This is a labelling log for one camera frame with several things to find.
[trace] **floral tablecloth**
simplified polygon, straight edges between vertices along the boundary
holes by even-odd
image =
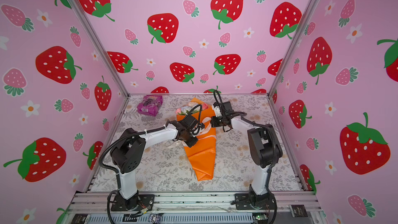
[[[167,119],[175,120],[175,111],[198,98],[208,104],[214,103],[213,95],[167,95],[156,117],[137,112],[142,95],[132,95],[112,142],[116,141],[127,128],[134,130],[161,127]],[[269,188],[272,191],[300,190],[285,147],[265,95],[222,95],[223,101],[230,101],[235,111],[247,112],[247,118],[258,123],[272,124],[283,150],[272,170]],[[147,148],[141,163],[136,168],[136,184],[140,191],[247,191],[254,177],[254,164],[249,144],[243,134],[236,130],[224,133],[216,130],[216,160],[213,180],[198,182],[182,145],[167,148],[172,141],[166,141]],[[109,154],[104,163],[113,165]],[[117,188],[113,171],[100,168],[91,191],[104,192]]]

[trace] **purple snack bag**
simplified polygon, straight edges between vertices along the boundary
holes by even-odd
[[[145,115],[156,116],[163,103],[163,97],[158,95],[144,96],[137,106],[137,112]]]

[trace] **purple package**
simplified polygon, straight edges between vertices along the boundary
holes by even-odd
[[[142,102],[137,106],[137,112],[145,115],[156,116],[163,103],[163,97],[158,95],[144,96]]]

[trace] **white daisy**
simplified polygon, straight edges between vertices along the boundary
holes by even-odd
[[[83,113],[82,116],[79,118],[80,123],[81,123],[82,125],[88,124],[87,119],[88,119],[88,116],[84,115],[84,113]]]
[[[348,36],[346,37],[346,39],[351,39],[351,43],[355,42],[355,39],[357,37],[361,37],[362,36],[362,32],[360,31],[362,27],[362,24],[359,24],[357,27],[352,26],[350,28],[350,33],[348,34]]]
[[[52,24],[52,21],[49,19],[49,14],[47,12],[42,12],[41,10],[37,9],[37,20],[43,22],[44,26],[48,27],[49,24]]]
[[[333,161],[327,161],[326,162],[326,167],[325,170],[328,170],[331,175],[333,175],[333,172],[337,171],[336,167],[333,166]]]
[[[7,50],[6,42],[8,42],[8,40],[7,37],[0,37],[0,48]]]
[[[69,181],[69,183],[72,184],[72,188],[75,184],[79,183],[79,177],[80,175],[73,174],[72,180]]]
[[[298,142],[298,141],[295,142],[295,147],[296,147],[297,150],[299,150],[300,145],[299,145],[299,142]]]
[[[248,76],[253,77],[253,75],[254,75],[255,73],[256,73],[256,72],[253,72],[253,70],[251,70],[251,71],[248,72]]]
[[[343,221],[341,220],[341,215],[336,215],[334,212],[333,212],[333,222],[334,223],[336,223],[336,224],[344,224],[343,223]]]
[[[206,42],[206,40],[205,39],[203,39],[203,41],[201,41],[201,42],[199,42],[199,44],[200,44],[200,47],[201,48],[207,48],[207,45],[209,44],[208,42]]]
[[[94,61],[98,61],[98,54],[96,51],[92,52],[91,55],[93,56]]]
[[[336,112],[336,108],[333,107],[333,102],[331,102],[330,104],[325,104],[326,110],[325,110],[325,114],[329,114],[331,117],[333,116],[333,112]]]
[[[26,106],[22,106],[21,109],[26,111],[26,117],[33,115],[39,115],[37,109],[40,107],[40,104],[33,104],[32,101],[28,101]]]
[[[154,62],[153,59],[147,59],[147,64],[153,67],[153,65],[156,64],[156,62]]]
[[[27,224],[29,221],[32,221],[35,219],[35,216],[33,215],[36,211],[36,208],[33,208],[32,210],[25,209],[23,211],[23,216],[17,220],[16,223],[22,223],[22,224]]]
[[[251,34],[254,34],[254,31],[251,30],[251,27],[249,27],[247,30],[244,30],[243,33],[245,33],[243,37],[251,38]]]
[[[331,10],[333,9],[336,3],[330,0],[330,2],[325,6],[325,16],[331,14]]]

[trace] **strawberry wallpaper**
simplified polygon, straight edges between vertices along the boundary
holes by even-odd
[[[79,2],[130,93],[265,93],[308,0]]]
[[[321,0],[274,102],[328,223],[392,223],[397,0]]]
[[[122,104],[67,0],[0,0],[2,223],[57,223]]]

